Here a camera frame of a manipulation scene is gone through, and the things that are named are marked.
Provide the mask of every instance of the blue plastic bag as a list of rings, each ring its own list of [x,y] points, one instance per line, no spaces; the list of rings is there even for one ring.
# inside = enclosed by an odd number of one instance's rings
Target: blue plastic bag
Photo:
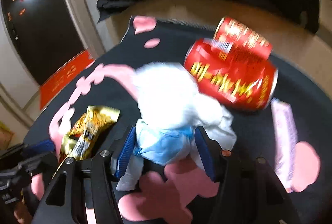
[[[136,139],[134,155],[165,166],[189,155],[193,128],[156,129],[139,119],[136,123]]]

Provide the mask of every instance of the black mat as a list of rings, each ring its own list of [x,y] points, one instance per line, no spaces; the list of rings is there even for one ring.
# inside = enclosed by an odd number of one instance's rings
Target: black mat
[[[149,62],[183,63],[188,48],[201,37],[212,37],[213,31],[207,28],[178,25],[158,21],[153,31],[134,35],[132,20],[130,28],[121,44],[100,57],[87,70],[81,72],[49,104],[26,135],[25,143],[36,143],[49,138],[49,123],[60,107],[68,101],[76,88],[77,80],[87,77],[97,65],[110,63],[126,64],[134,69]],[[144,44],[151,38],[160,38],[160,44],[153,49],[145,49]],[[291,193],[295,207],[303,223],[314,223],[320,212],[326,207],[326,201],[332,191],[332,104],[329,98],[305,75],[283,60],[271,56],[270,60],[279,68],[279,78],[275,96],[291,104],[298,141],[307,141],[316,150],[321,159],[321,170],[316,182],[300,193]],[[106,105],[121,109],[119,121],[135,124],[140,117],[137,102],[118,82],[105,78],[101,84],[94,85],[86,96],[80,96],[72,105],[75,113],[72,124],[86,112],[88,105]],[[238,140],[235,150],[252,158],[265,157],[274,164],[275,138],[270,107],[263,111],[247,114],[230,109],[234,115],[233,129]],[[109,131],[100,148],[108,148],[116,128]],[[116,192],[119,199],[124,193]],[[193,215],[193,223],[206,223],[208,211],[203,210],[211,199],[196,197],[188,206]],[[152,223],[164,223],[162,219]]]

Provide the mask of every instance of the pink shape on mat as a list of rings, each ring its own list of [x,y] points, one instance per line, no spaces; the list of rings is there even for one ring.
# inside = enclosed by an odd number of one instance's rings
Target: pink shape on mat
[[[92,66],[92,64],[95,63],[95,61],[92,61],[89,65],[87,65],[85,68],[90,68]]]
[[[156,47],[160,42],[160,39],[159,38],[154,38],[154,39],[150,39],[149,41],[147,41],[144,45],[144,48],[154,48]]]
[[[74,108],[70,109],[70,106],[74,104],[80,95],[86,95],[91,89],[91,83],[94,82],[98,85],[102,82],[104,77],[110,77],[121,84],[127,92],[137,100],[137,89],[132,83],[132,78],[135,75],[135,70],[127,65],[109,64],[104,66],[99,64],[95,70],[87,77],[81,77],[76,83],[76,89],[70,96],[68,102],[65,102],[63,106],[55,113],[49,124],[49,135],[55,144],[55,151],[59,157],[62,137],[64,131],[71,126],[70,119],[74,114]],[[33,193],[37,193],[37,197],[40,199],[44,194],[44,184],[41,176],[34,176],[33,184],[31,184],[31,190]]]
[[[37,174],[31,179],[31,191],[37,196],[38,200],[44,195],[43,174]]]
[[[164,182],[157,172],[141,176],[142,192],[119,200],[121,215],[130,221],[163,218],[169,224],[190,224],[193,216],[186,206],[197,196],[214,197],[219,183],[213,183],[190,157],[165,166]]]
[[[309,143],[298,142],[295,146],[294,165],[293,189],[301,192],[316,181],[320,170],[320,158]]]
[[[152,31],[156,25],[157,21],[154,17],[149,16],[136,16],[132,22],[135,28],[135,34],[142,32]]]

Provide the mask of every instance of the trash item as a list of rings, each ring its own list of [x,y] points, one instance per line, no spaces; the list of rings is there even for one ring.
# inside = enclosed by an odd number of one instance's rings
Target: trash item
[[[200,92],[241,110],[265,108],[278,79],[278,69],[269,61],[211,39],[195,42],[184,67],[197,79]]]
[[[117,191],[129,191],[136,188],[136,184],[143,171],[144,160],[140,156],[132,155],[124,176],[117,183]]]
[[[295,165],[295,145],[298,131],[291,105],[276,98],[271,101],[274,133],[276,139],[275,173],[288,193],[292,192]]]
[[[193,128],[191,126],[164,130],[150,127],[139,119],[136,123],[137,145],[134,155],[165,166],[188,156],[192,139]]]
[[[152,133],[145,132],[143,136],[137,128],[137,144],[143,139],[150,142],[148,146],[156,144],[156,130],[170,131],[187,126],[203,126],[208,136],[218,141],[221,148],[233,148],[236,141],[236,135],[231,128],[233,116],[216,99],[199,93],[194,78],[182,65],[149,63],[136,70],[136,73],[133,82],[138,90],[137,103],[142,120],[150,130],[154,130]],[[193,139],[190,155],[196,165],[203,168]]]
[[[99,134],[117,122],[119,114],[118,109],[88,106],[87,112],[62,138],[59,163],[66,157],[74,157],[76,160],[89,158]]]
[[[152,62],[136,70],[137,104],[149,127],[173,130],[192,126],[194,78],[179,63]]]
[[[272,45],[263,36],[227,16],[220,20],[213,39],[228,42],[233,47],[239,47],[264,60],[269,58],[272,51]]]

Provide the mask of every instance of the metal screw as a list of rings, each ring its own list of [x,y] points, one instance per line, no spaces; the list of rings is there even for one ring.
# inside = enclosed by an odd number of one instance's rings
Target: metal screw
[[[74,158],[73,157],[69,157],[69,158],[66,158],[66,160],[64,161],[66,164],[70,164],[74,161]]]
[[[102,157],[107,157],[110,154],[110,152],[108,150],[103,150],[102,152],[100,152],[100,155]]]
[[[232,155],[232,152],[230,152],[229,150],[225,149],[225,150],[222,150],[221,154],[224,157],[230,157]]]
[[[257,158],[257,162],[260,163],[260,164],[265,164],[266,163],[266,159],[262,158],[262,157],[259,157],[259,158]]]

